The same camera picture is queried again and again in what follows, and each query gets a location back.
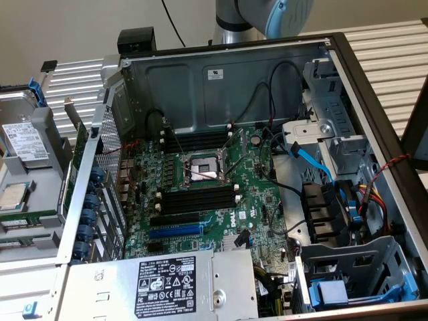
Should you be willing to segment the grey power supply black label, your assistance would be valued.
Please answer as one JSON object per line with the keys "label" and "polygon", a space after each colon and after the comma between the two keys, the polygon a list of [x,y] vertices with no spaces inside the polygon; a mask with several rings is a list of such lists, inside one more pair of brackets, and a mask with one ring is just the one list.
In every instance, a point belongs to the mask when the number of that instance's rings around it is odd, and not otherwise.
{"label": "grey power supply black label", "polygon": [[74,265],[59,321],[256,319],[248,250],[192,251]]}

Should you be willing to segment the black box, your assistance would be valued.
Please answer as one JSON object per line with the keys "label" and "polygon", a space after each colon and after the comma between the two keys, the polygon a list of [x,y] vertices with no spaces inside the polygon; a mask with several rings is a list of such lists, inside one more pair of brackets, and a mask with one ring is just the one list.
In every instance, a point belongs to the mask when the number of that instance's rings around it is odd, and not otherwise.
{"label": "black box", "polygon": [[116,45],[121,56],[133,56],[156,51],[154,28],[123,29],[118,36]]}

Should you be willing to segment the thin metal locking lever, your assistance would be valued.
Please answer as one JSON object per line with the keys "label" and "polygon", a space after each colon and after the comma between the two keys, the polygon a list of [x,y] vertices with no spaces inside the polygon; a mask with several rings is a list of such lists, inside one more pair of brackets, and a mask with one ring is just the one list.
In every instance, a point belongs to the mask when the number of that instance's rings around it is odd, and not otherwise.
{"label": "thin metal locking lever", "polygon": [[171,134],[172,134],[172,136],[173,136],[173,138],[174,138],[175,142],[177,143],[177,146],[179,147],[179,149],[180,149],[180,151],[181,151],[181,154],[184,156],[184,155],[185,155],[185,152],[184,152],[184,150],[183,150],[183,148],[182,148],[182,146],[181,146],[181,144],[180,144],[180,142],[179,142],[179,139],[178,139],[178,137],[177,137],[177,135],[176,135],[176,133],[175,133],[175,130],[174,130],[174,128],[173,128],[173,125],[172,125],[171,123],[168,123],[167,125],[168,125],[167,127],[171,130]]}
{"label": "thin metal locking lever", "polygon": [[246,157],[246,154],[241,155],[238,160],[236,162],[234,162],[225,172],[225,176],[229,175],[230,173],[232,173],[235,168],[241,163],[241,161]]}

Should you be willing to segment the silver hard disk white label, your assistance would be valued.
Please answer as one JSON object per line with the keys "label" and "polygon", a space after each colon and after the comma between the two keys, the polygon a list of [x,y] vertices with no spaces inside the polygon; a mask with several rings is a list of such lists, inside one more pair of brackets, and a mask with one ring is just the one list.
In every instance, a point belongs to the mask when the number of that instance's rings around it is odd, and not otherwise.
{"label": "silver hard disk white label", "polygon": [[9,156],[17,156],[27,169],[49,166],[38,130],[31,123],[39,102],[30,90],[0,92],[0,141]]}

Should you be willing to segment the black RAM slot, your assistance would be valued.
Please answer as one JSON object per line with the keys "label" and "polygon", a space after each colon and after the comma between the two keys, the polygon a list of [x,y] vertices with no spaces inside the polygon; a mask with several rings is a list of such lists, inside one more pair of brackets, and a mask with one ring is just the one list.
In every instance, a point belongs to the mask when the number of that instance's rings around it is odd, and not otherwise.
{"label": "black RAM slot", "polygon": [[194,132],[186,134],[176,134],[179,140],[226,140],[227,132]]}
{"label": "black RAM slot", "polygon": [[[180,141],[180,145],[183,150],[203,150],[203,149],[212,149],[212,148],[220,148],[226,143],[225,140],[193,140],[193,141]],[[179,150],[180,147],[175,141],[167,142],[165,144],[166,150]]]}
{"label": "black RAM slot", "polygon": [[161,206],[162,215],[175,215],[181,213],[193,213],[199,211],[210,211],[216,209],[228,209],[234,208],[237,203],[234,200],[231,201],[203,201],[203,202],[190,202],[190,203],[165,203]]}
{"label": "black RAM slot", "polygon": [[235,191],[230,185],[222,187],[210,187],[206,189],[191,189],[175,192],[165,192],[162,194],[162,200],[167,198],[181,198],[181,197],[196,197],[196,196],[214,196],[214,197],[235,197]]}
{"label": "black RAM slot", "polygon": [[214,134],[210,134],[207,136],[202,136],[202,135],[193,135],[193,136],[178,136],[178,141],[181,144],[204,144],[204,143],[224,143],[227,139],[228,136],[227,134],[219,134],[219,135],[214,135]]}
{"label": "black RAM slot", "polygon": [[169,195],[162,202],[162,210],[208,210],[236,207],[233,195]]}
{"label": "black RAM slot", "polygon": [[225,199],[226,201],[230,201],[230,200],[235,200],[235,198],[233,197],[214,197],[214,196],[208,196],[208,195],[203,195],[203,196],[196,196],[196,197],[181,197],[181,198],[167,198],[166,200],[162,200],[162,202],[166,203],[166,202],[173,202],[173,201],[196,201],[196,200],[208,200],[208,201],[213,201],[213,200],[222,200]]}

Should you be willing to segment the silver chipset heatsink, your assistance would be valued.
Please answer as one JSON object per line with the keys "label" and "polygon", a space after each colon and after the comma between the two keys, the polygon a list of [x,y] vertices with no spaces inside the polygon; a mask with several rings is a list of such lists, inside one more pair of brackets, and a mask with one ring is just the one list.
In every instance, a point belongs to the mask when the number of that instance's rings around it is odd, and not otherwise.
{"label": "silver chipset heatsink", "polygon": [[240,246],[237,246],[238,241],[241,241],[240,235],[224,235],[221,243],[221,251],[249,249],[249,240],[243,241]]}

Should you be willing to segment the blue disk caddy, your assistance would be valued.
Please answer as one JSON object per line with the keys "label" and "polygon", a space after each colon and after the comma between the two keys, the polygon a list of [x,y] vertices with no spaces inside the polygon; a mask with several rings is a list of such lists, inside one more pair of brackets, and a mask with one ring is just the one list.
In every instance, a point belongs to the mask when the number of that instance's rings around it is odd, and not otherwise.
{"label": "blue disk caddy", "polygon": [[405,273],[401,283],[385,284],[380,294],[349,298],[343,280],[313,282],[309,287],[310,305],[315,311],[372,306],[417,300],[419,290],[413,275]]}

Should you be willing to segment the blue push button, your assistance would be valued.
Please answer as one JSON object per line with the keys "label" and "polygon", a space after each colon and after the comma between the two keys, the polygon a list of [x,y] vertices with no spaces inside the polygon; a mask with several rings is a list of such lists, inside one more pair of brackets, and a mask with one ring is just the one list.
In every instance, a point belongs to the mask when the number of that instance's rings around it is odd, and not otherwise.
{"label": "blue push button", "polygon": [[22,318],[24,320],[34,320],[37,315],[37,301],[26,302],[22,310]]}

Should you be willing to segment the open grey PC case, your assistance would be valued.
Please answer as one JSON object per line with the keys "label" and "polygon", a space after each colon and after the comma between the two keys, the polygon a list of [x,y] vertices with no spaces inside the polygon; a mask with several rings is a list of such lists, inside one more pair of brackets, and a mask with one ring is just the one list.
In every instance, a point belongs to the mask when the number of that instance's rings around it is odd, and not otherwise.
{"label": "open grey PC case", "polygon": [[[303,91],[306,62],[328,58],[342,80],[342,101],[355,130],[372,151],[356,175],[333,178],[320,149],[311,156],[295,142],[288,150],[282,127],[312,120]],[[428,193],[411,155],[401,146],[366,75],[342,34],[295,37],[240,45],[152,51],[59,64],[34,79],[41,85],[61,137],[72,149],[76,129],[66,114],[70,97],[88,139],[56,256],[0,263],[0,321],[59,321],[70,268],[125,258],[128,220],[124,198],[129,189],[122,162],[161,132],[228,132],[260,126],[280,135],[273,155],[280,188],[285,236],[293,252],[271,268],[251,254],[257,296],[256,319],[244,321],[428,321]],[[72,259],[90,171],[105,172],[97,185],[100,206],[85,260]],[[296,258],[312,243],[302,207],[303,183],[332,183],[348,219],[350,242],[364,245],[391,236],[401,246],[419,289],[419,299],[323,312],[296,314],[291,301]],[[37,301],[38,318],[24,320],[26,302]]]}

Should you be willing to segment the grey metal drive cage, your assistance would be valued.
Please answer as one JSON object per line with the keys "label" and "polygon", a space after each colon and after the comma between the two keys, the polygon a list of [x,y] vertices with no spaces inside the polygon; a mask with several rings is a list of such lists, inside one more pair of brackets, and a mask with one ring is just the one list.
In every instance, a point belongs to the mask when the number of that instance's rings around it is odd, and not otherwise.
{"label": "grey metal drive cage", "polygon": [[322,160],[333,178],[356,175],[362,170],[364,158],[372,151],[365,135],[327,138],[318,143]]}

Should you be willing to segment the green Dell motherboard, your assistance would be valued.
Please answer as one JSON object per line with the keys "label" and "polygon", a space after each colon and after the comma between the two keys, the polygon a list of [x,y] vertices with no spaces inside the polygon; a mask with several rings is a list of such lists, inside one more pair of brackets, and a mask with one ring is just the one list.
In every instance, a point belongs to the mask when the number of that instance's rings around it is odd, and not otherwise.
{"label": "green Dell motherboard", "polygon": [[[128,220],[124,256],[127,259],[189,251],[221,251],[224,235],[239,235],[248,229],[250,250],[260,266],[272,268],[286,260],[293,247],[288,245],[280,188],[276,185],[273,155],[279,151],[280,135],[260,126],[242,128],[247,137],[247,156],[229,174],[235,191],[237,206],[228,209],[194,212],[200,215],[203,233],[163,239],[150,239],[149,231],[165,227],[151,227],[150,218],[161,216],[162,194],[182,191],[179,188],[179,157],[181,151],[166,150],[167,142],[175,141],[172,134],[161,132],[158,140],[146,140],[128,153],[121,170],[129,192],[124,198]],[[250,138],[258,135],[259,146]],[[238,143],[227,148],[230,165],[242,155]],[[146,245],[162,242],[162,253],[148,253]]]}

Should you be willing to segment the silver CPU chip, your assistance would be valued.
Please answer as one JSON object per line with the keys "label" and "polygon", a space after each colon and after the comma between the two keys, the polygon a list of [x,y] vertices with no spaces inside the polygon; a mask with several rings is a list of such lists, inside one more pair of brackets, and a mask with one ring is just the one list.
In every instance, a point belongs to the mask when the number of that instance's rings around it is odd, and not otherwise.
{"label": "silver CPU chip", "polygon": [[20,208],[29,183],[12,183],[6,185],[0,195],[0,211],[12,210]]}

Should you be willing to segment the blue expansion slot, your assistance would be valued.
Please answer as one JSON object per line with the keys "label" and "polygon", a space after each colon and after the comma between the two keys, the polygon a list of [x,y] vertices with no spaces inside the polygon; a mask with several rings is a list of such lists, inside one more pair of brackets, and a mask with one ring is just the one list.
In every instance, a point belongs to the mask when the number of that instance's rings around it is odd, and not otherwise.
{"label": "blue expansion slot", "polygon": [[201,224],[178,225],[174,227],[165,227],[152,229],[149,231],[150,239],[163,239],[171,237],[182,237],[187,235],[200,235],[203,233]]}

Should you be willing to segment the dark brown panel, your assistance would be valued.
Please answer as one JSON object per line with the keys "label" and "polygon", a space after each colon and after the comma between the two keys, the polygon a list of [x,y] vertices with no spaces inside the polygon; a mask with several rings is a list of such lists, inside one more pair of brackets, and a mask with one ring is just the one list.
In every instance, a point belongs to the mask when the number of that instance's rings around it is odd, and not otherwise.
{"label": "dark brown panel", "polygon": [[428,171],[428,75],[401,138],[401,146],[411,155],[415,169]]}

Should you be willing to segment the grey parts rack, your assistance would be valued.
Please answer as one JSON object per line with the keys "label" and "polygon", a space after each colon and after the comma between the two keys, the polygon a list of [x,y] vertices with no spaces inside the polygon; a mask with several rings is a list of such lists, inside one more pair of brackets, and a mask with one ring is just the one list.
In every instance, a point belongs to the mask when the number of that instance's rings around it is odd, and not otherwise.
{"label": "grey parts rack", "polygon": [[[28,83],[16,86],[0,85],[0,92],[30,90]],[[47,107],[37,108],[31,123],[38,130],[49,157],[49,166],[27,169],[17,156],[9,156],[0,141],[0,195],[8,184],[29,183],[25,198],[18,209],[0,211],[0,215],[28,214],[39,216],[41,226],[5,230],[0,224],[0,237],[33,236],[33,246],[0,250],[0,263],[45,259],[56,256],[60,246],[65,219],[61,202],[72,149],[68,139],[60,136],[54,115]]]}

